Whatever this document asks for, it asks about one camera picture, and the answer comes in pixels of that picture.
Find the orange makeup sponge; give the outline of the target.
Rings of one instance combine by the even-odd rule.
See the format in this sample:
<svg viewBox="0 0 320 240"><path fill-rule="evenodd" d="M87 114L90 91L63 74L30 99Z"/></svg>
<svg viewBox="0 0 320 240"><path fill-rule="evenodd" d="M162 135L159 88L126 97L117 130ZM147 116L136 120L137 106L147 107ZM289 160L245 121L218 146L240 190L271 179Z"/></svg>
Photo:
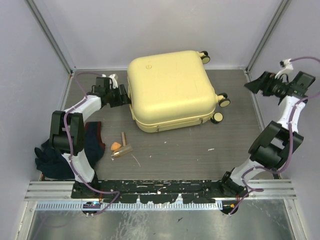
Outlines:
<svg viewBox="0 0 320 240"><path fill-rule="evenodd" d="M121 148L122 147L122 145L120 144L120 143L118 143L118 142L113 142L112 143L112 145L111 145L111 147L110 147L110 150L111 151L117 151L119 148Z"/></svg>

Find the amber perfume bottle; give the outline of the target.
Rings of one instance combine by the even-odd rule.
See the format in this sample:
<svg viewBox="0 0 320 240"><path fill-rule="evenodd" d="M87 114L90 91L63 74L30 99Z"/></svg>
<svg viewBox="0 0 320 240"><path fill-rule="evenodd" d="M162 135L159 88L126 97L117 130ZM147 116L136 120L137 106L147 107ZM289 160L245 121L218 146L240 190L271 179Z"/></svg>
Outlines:
<svg viewBox="0 0 320 240"><path fill-rule="evenodd" d="M130 145L130 144L127 144L125 146L122 146L120 147L119 149L115 150L113 153L112 153L112 157L113 158L118 158L120 156L123 156L125 154L128 154L130 152L133 151L133 147Z"/></svg>

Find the brown lipstick tube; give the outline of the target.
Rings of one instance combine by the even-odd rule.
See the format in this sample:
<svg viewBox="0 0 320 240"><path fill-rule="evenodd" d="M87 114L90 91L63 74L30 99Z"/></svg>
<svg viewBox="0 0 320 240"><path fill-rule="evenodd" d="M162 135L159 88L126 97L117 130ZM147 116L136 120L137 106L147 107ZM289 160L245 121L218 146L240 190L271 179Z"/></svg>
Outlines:
<svg viewBox="0 0 320 240"><path fill-rule="evenodd" d="M126 139L126 134L125 132L121 133L121 139L122 139L122 145L126 146L127 145L127 139Z"/></svg>

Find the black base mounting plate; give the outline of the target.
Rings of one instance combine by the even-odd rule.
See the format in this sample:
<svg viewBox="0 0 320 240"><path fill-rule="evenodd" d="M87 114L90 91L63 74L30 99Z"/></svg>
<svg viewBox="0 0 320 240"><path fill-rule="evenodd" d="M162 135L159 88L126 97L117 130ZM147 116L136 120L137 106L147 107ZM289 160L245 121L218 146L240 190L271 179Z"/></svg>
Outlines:
<svg viewBox="0 0 320 240"><path fill-rule="evenodd" d="M89 189L83 183L75 182L71 193L73 199L100 198L105 203L114 198L118 191L117 203L142 204L174 203L179 197L184 204L215 203L218 198L243 197L248 189L244 186L228 185L224 181L213 180L100 180L97 182L101 194Z"/></svg>

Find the aluminium rail frame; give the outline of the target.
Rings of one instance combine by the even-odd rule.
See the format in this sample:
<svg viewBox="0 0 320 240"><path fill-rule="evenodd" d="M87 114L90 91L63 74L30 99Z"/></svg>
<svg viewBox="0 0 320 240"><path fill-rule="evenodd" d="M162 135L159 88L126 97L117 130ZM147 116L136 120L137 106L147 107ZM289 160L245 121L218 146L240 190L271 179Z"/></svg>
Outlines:
<svg viewBox="0 0 320 240"><path fill-rule="evenodd" d="M32 181L24 199L26 201L57 201L78 199L100 199L109 203L113 197L120 203L153 202L185 203L212 200L248 199L296 199L297 195L290 180L262 179L251 180L251 192L244 188L238 192L224 189L220 182L213 180L107 180L101 181L100 192L95 192L81 183L73 181Z"/></svg>

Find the yellow hard-shell suitcase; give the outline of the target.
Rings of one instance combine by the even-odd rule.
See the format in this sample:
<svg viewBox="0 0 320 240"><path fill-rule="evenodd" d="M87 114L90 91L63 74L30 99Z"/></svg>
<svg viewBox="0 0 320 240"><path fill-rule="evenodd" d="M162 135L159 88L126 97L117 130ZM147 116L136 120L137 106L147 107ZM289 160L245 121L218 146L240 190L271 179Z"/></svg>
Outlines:
<svg viewBox="0 0 320 240"><path fill-rule="evenodd" d="M127 68L129 107L146 133L220 123L216 107L227 107L226 93L217 94L204 65L207 51L185 50L138 57Z"/></svg>

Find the dark navy maroon garment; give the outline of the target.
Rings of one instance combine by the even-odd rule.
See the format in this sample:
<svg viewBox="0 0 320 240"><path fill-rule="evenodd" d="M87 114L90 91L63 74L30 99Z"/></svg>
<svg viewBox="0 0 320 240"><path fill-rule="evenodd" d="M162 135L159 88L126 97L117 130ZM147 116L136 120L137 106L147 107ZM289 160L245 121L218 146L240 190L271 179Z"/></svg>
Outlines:
<svg viewBox="0 0 320 240"><path fill-rule="evenodd" d="M104 156L106 145L101 138L102 122L90 121L85 124L85 145L84 152L89 165L94 168L98 161ZM49 141L41 144L41 147L34 149L36 155L36 169L42 174L54 180L71 180L75 175L64 159L62 154L52 148Z"/></svg>

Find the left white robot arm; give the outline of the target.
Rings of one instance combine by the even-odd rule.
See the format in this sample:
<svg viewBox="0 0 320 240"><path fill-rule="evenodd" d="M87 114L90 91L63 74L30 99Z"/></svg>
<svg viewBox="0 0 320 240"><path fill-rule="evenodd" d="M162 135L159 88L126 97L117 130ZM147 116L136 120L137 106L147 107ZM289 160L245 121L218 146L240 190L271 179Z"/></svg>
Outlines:
<svg viewBox="0 0 320 240"><path fill-rule="evenodd" d="M91 91L83 93L84 97L75 105L52 113L49 143L61 152L75 181L83 184L82 192L88 198L95 198L99 194L117 194L118 191L100 190L97 174L85 154L85 122L106 105L114 108L128 105L131 100L125 86L118 83L115 73L109 76L98 74Z"/></svg>

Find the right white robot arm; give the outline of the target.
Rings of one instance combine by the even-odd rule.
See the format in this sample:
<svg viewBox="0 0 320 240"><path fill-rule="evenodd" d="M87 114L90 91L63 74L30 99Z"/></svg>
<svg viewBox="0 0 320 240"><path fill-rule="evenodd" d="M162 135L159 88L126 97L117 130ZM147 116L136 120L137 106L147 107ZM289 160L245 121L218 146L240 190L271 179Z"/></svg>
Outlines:
<svg viewBox="0 0 320 240"><path fill-rule="evenodd" d="M248 181L262 172L279 174L287 168L293 153L303 143L298 122L308 102L308 88L316 78L299 71L292 81L283 81L282 75L265 71L259 78L245 84L253 94L279 99L280 116L272 120L255 139L248 150L248 159L227 171L219 182L219 191L225 197L244 196L253 190Z"/></svg>

